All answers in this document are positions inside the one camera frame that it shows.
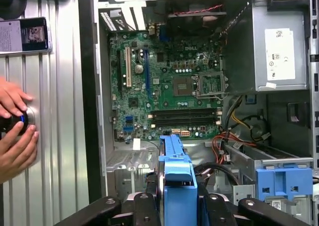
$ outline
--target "smartphone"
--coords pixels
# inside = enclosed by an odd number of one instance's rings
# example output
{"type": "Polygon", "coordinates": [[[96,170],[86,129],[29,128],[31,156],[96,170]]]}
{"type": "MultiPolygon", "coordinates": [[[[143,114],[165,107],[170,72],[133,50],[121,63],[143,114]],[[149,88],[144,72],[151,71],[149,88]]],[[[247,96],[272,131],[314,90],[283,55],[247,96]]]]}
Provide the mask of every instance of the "smartphone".
{"type": "Polygon", "coordinates": [[[0,55],[49,52],[51,49],[45,17],[0,21],[0,55]]]}

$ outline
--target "blue plastic bracket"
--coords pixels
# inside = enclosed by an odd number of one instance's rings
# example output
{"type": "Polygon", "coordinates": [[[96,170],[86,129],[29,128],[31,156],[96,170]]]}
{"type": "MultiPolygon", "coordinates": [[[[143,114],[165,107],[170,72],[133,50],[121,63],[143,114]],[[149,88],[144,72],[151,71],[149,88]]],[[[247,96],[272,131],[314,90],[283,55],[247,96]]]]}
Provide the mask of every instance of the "blue plastic bracket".
{"type": "Polygon", "coordinates": [[[292,201],[295,195],[313,194],[313,171],[298,168],[296,164],[284,165],[273,170],[256,170],[257,196],[264,201],[267,197],[283,196],[292,201]]]}
{"type": "Polygon", "coordinates": [[[161,136],[165,155],[159,156],[164,162],[164,224],[165,226],[197,224],[197,183],[190,157],[176,135],[161,136]],[[170,182],[190,182],[174,186],[170,182]]]}

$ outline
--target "black knob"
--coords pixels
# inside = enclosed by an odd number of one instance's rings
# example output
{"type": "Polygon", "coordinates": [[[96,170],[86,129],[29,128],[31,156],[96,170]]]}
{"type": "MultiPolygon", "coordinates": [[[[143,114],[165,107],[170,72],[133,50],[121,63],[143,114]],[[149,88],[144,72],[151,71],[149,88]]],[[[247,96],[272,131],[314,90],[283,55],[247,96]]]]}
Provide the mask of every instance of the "black knob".
{"type": "Polygon", "coordinates": [[[19,133],[19,135],[22,135],[25,133],[28,125],[34,124],[34,117],[32,111],[27,110],[26,112],[23,112],[22,116],[12,115],[10,118],[0,117],[0,132],[9,132],[19,121],[22,121],[24,123],[23,128],[19,133]]]}
{"type": "Polygon", "coordinates": [[[5,20],[20,17],[26,8],[26,0],[0,0],[0,18],[5,20]]]}

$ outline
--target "hand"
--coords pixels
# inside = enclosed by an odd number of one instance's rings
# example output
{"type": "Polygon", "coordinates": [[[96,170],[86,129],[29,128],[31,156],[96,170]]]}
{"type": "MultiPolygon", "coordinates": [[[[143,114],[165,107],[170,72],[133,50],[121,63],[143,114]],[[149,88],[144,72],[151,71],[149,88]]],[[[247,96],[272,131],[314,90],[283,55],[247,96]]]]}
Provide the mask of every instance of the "hand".
{"type": "Polygon", "coordinates": [[[15,143],[22,128],[23,122],[20,121],[0,140],[0,184],[20,174],[36,158],[39,133],[31,125],[15,143]]]}
{"type": "Polygon", "coordinates": [[[32,100],[32,97],[25,94],[18,85],[7,82],[0,77],[0,116],[9,118],[11,114],[21,116],[22,111],[26,111],[26,104],[22,99],[32,100]]]}

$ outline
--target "motherboard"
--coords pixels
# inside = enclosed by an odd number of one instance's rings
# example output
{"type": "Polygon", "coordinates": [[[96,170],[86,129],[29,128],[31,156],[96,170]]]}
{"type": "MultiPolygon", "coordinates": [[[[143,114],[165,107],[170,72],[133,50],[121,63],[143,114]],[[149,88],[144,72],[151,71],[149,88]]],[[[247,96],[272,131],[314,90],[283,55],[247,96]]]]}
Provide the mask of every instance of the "motherboard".
{"type": "Polygon", "coordinates": [[[110,46],[115,140],[219,133],[227,79],[213,41],[148,31],[115,34],[110,46]]]}

